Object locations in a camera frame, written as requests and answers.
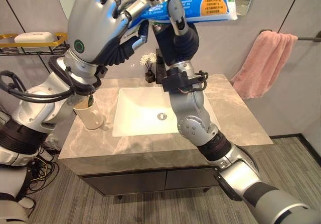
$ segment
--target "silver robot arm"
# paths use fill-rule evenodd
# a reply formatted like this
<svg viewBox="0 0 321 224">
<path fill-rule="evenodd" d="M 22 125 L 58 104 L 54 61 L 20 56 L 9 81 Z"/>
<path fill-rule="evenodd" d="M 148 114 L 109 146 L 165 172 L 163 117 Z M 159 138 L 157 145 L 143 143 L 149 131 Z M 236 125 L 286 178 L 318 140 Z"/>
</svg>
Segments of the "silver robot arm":
<svg viewBox="0 0 321 224">
<path fill-rule="evenodd" d="M 27 164 L 56 124 L 101 85 L 105 66 L 124 62 L 147 41 L 148 22 L 143 22 L 138 36 L 120 43 L 129 24 L 148 7 L 146 0 L 75 0 L 68 22 L 71 47 L 65 56 L 49 60 L 53 72 L 45 82 L 26 89 L 14 73 L 0 72 L 0 88 L 22 100 L 0 129 L 1 224 L 27 222 L 19 202 L 31 180 Z"/>
<path fill-rule="evenodd" d="M 260 178 L 251 156 L 243 148 L 229 142 L 211 123 L 203 106 L 207 75 L 202 72 L 195 74 L 191 64 L 191 57 L 198 47 L 196 31 L 192 31 L 193 26 L 187 24 L 180 0 L 168 1 L 168 13 L 173 29 L 155 26 L 153 30 L 169 67 L 168 76 L 162 84 L 164 90 L 170 93 L 181 135 L 204 155 L 215 170 L 215 178 L 224 192 L 232 200 L 244 201 L 258 223 L 320 223 L 317 211 L 290 194 L 266 184 Z M 168 32 L 174 33 L 174 37 L 169 37 Z M 177 44 L 184 44 L 187 53 Z M 174 58 L 169 57 L 170 50 L 166 46 L 175 49 Z"/>
</svg>

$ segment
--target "marble countertop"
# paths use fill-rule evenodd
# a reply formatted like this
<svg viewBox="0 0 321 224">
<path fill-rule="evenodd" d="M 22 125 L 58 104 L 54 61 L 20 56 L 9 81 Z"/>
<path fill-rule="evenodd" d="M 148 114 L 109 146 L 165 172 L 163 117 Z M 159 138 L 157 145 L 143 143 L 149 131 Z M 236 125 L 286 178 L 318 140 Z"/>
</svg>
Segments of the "marble countertop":
<svg viewBox="0 0 321 224">
<path fill-rule="evenodd" d="M 240 146 L 272 141 L 224 75 L 210 75 L 205 95 L 221 131 Z M 78 175 L 149 168 L 207 165 L 197 148 L 179 133 L 113 137 L 112 128 L 120 88 L 155 87 L 143 78 L 104 79 L 95 93 L 107 130 L 88 130 L 77 116 L 59 159 Z"/>
</svg>

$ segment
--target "sink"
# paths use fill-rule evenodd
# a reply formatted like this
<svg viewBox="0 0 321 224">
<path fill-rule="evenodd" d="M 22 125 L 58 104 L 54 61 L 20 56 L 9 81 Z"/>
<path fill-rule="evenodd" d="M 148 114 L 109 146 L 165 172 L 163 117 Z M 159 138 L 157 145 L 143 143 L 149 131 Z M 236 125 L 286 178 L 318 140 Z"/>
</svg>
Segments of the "sink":
<svg viewBox="0 0 321 224">
<path fill-rule="evenodd" d="M 220 128 L 206 95 L 204 107 Z M 121 88 L 112 135 L 114 137 L 178 133 L 170 96 L 162 87 Z"/>
</svg>

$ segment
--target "pink towel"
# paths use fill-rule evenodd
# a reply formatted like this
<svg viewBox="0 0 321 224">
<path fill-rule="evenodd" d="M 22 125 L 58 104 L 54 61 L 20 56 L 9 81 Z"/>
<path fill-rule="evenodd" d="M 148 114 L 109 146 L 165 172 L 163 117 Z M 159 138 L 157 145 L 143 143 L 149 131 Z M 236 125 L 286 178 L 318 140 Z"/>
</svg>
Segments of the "pink towel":
<svg viewBox="0 0 321 224">
<path fill-rule="evenodd" d="M 296 36 L 271 31 L 256 38 L 241 70 L 232 79 L 241 98 L 262 97 L 271 88 L 296 41 Z"/>
</svg>

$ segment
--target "toothpaste tube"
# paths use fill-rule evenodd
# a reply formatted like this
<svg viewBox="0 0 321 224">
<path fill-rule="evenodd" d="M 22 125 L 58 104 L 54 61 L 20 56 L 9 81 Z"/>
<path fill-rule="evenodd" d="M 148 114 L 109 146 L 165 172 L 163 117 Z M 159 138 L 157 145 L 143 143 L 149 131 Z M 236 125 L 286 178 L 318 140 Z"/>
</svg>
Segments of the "toothpaste tube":
<svg viewBox="0 0 321 224">
<path fill-rule="evenodd" d="M 204 21 L 236 20 L 235 0 L 181 0 L 185 9 L 186 20 L 191 23 Z M 132 26 L 142 20 L 169 23 L 167 2 L 146 10 Z"/>
</svg>

